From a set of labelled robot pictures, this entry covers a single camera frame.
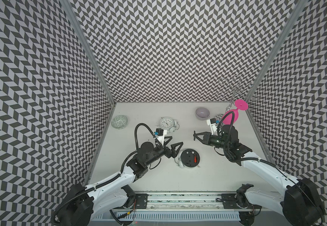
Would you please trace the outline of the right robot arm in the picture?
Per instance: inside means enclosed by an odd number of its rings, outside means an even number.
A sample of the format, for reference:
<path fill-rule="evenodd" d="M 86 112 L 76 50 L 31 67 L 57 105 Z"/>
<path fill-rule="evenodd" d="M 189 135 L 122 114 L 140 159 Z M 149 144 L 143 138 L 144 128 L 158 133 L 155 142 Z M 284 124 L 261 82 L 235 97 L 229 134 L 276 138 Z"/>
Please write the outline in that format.
<path fill-rule="evenodd" d="M 249 147 L 240 143 L 238 131 L 231 121 L 210 119 L 210 132 L 194 133 L 194 140 L 223 149 L 222 156 L 242 166 L 269 183 L 274 192 L 259 191 L 252 184 L 243 184 L 236 191 L 236 205 L 241 209 L 261 206 L 283 215 L 293 226 L 314 226 L 324 223 L 325 208 L 316 185 L 310 179 L 298 179 L 278 169 L 274 163 L 260 158 Z"/>

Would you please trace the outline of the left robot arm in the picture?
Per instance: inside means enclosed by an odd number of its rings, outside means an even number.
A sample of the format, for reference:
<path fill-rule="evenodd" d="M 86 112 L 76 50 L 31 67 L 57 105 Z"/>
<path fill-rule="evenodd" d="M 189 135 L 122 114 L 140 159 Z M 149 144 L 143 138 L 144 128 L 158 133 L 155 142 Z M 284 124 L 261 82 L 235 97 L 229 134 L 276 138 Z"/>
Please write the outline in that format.
<path fill-rule="evenodd" d="M 51 223 L 55 226 L 87 226 L 96 216 L 114 208 L 131 207 L 136 194 L 130 184 L 142 178 L 152 163 L 163 156 L 176 158 L 183 142 L 167 145 L 172 140 L 167 132 L 153 131 L 139 123 L 134 130 L 135 151 L 130 153 L 120 170 L 96 183 L 73 185 L 64 200 L 52 211 Z"/>

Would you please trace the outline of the white alarm clock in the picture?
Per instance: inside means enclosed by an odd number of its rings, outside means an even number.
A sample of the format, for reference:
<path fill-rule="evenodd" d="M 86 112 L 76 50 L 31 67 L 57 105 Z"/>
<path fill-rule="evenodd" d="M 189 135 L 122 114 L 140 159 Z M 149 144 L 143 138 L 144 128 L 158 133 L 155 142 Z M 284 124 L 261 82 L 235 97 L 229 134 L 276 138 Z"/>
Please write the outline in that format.
<path fill-rule="evenodd" d="M 194 155 L 196 154 L 197 156 L 197 163 L 194 163 Z M 198 168 L 199 163 L 200 163 L 200 155 L 199 152 L 194 150 L 194 149 L 185 149 L 181 150 L 177 157 L 174 159 L 175 163 L 181 168 L 188 168 L 188 169 L 193 169 L 193 168 Z"/>
<path fill-rule="evenodd" d="M 167 130 L 167 133 L 173 133 L 179 129 L 179 124 L 171 117 L 163 117 L 159 122 L 159 128 Z"/>

